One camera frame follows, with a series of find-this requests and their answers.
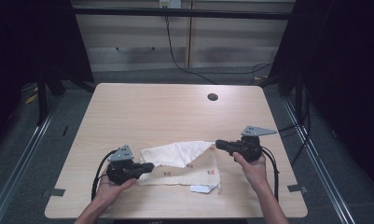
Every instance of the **black circle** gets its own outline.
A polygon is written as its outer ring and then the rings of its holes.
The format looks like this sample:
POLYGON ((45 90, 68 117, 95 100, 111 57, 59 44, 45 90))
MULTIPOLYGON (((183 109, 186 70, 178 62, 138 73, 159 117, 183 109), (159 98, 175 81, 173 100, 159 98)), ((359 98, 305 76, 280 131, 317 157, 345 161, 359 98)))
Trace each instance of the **black circle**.
POLYGON ((210 93, 210 94, 207 95, 207 98, 209 98, 209 100, 211 100, 211 101, 216 101, 216 100, 218 100, 218 95, 215 94, 215 93, 210 93))

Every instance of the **white cloth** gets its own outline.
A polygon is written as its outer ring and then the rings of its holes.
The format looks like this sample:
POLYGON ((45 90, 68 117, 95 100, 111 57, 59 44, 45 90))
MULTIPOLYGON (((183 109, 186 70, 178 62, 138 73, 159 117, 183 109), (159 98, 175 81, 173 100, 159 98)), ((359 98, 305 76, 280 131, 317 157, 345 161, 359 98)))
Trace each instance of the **white cloth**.
POLYGON ((192 141, 177 142, 161 147, 152 147, 141 150, 144 162, 152 162, 155 167, 175 166, 184 168, 198 158, 213 142, 192 141))
POLYGON ((212 142, 179 142, 141 151, 141 162, 152 162, 152 173, 143 174, 139 185, 218 186, 220 174, 212 142))

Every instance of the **wire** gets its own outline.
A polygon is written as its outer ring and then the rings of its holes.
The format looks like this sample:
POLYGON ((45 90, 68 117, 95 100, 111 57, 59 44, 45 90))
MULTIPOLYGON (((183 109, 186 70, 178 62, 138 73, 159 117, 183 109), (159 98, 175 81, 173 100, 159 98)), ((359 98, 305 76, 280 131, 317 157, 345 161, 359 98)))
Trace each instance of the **wire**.
MULTIPOLYGON (((306 89, 305 87, 305 108, 304 108, 304 112, 303 112, 303 116, 302 116, 302 120, 305 120, 308 116, 310 116, 310 104, 311 104, 311 97, 310 95, 308 94, 308 90, 306 89)), ((286 126, 282 129, 279 129, 279 133, 280 132, 284 132, 284 131, 287 131, 287 130, 290 130, 290 129, 293 129, 293 128, 297 128, 297 127, 300 127, 301 124, 300 122, 298 121, 297 124, 291 124, 289 126, 286 126)), ((282 138, 285 138, 285 137, 288 137, 290 135, 293 135, 295 132, 289 134, 289 135, 286 135, 286 136, 282 136, 282 138)))
POLYGON ((251 85, 251 84, 254 82, 254 80, 255 80, 256 72, 257 72, 257 71, 262 70, 262 69, 265 68, 266 66, 272 65, 272 63, 258 63, 258 64, 254 65, 254 66, 252 67, 252 71, 249 71, 249 72, 241 72, 241 73, 233 73, 233 72, 199 72, 199 73, 198 73, 198 72, 188 71, 188 70, 186 70, 186 69, 180 67, 180 66, 177 64, 177 62, 175 61, 174 54, 173 54, 172 39, 170 38, 170 24, 169 24, 169 17, 166 16, 166 17, 165 17, 165 20, 166 20, 167 37, 168 37, 168 39, 169 39, 169 47, 170 47, 170 53, 171 53, 171 55, 172 55, 173 63, 175 64, 175 66, 176 66, 179 70, 181 70, 181 71, 183 71, 183 72, 185 72, 185 73, 189 73, 189 74, 192 74, 192 75, 199 76, 199 77, 204 78, 205 80, 207 80, 207 81, 209 81, 209 82, 211 82, 211 83, 213 83, 213 84, 215 84, 215 85, 219 85, 219 84, 216 83, 216 82, 214 82, 214 81, 212 81, 211 79, 209 79, 209 78, 203 76, 203 74, 205 74, 205 75, 209 75, 209 74, 218 74, 218 75, 232 75, 232 74, 234 74, 234 75, 248 75, 248 74, 253 74, 254 76, 253 76, 252 80, 248 83, 248 85, 251 85))
POLYGON ((290 133, 288 135, 281 136, 281 138, 286 138, 286 137, 292 136, 292 135, 294 135, 296 133, 297 133, 297 131, 293 131, 292 133, 290 133))
POLYGON ((277 169, 277 163, 274 159, 273 154, 270 150, 266 147, 262 147, 262 152, 269 158, 271 164, 273 165, 273 172, 274 172, 274 197, 276 198, 277 202, 279 202, 279 170, 277 169))
POLYGON ((306 106, 305 106, 306 111, 305 111, 305 113, 306 113, 306 116, 308 118, 308 130, 307 130, 306 135, 304 136, 305 140, 303 141, 302 146, 299 148, 299 150, 297 152, 297 155, 295 156, 295 158, 291 162, 291 166, 294 165, 295 161, 298 159, 300 153, 302 152, 303 148, 306 146, 307 142, 310 139, 310 134, 311 134, 311 116, 310 116, 311 96, 309 95, 309 92, 308 92, 307 89, 305 90, 305 101, 306 101, 306 106))
POLYGON ((105 159, 107 159, 107 157, 109 157, 110 155, 114 154, 116 152, 116 150, 112 150, 111 152, 109 152, 104 158, 103 160, 100 162, 100 165, 99 165, 99 168, 97 169, 97 173, 96 173, 96 176, 94 177, 94 180, 93 180, 93 184, 91 186, 91 200, 93 201, 94 197, 96 196, 96 190, 97 190, 97 184, 99 183, 99 179, 102 178, 104 175, 101 175, 99 177, 99 174, 100 174, 100 171, 102 170, 102 166, 105 162, 105 159))

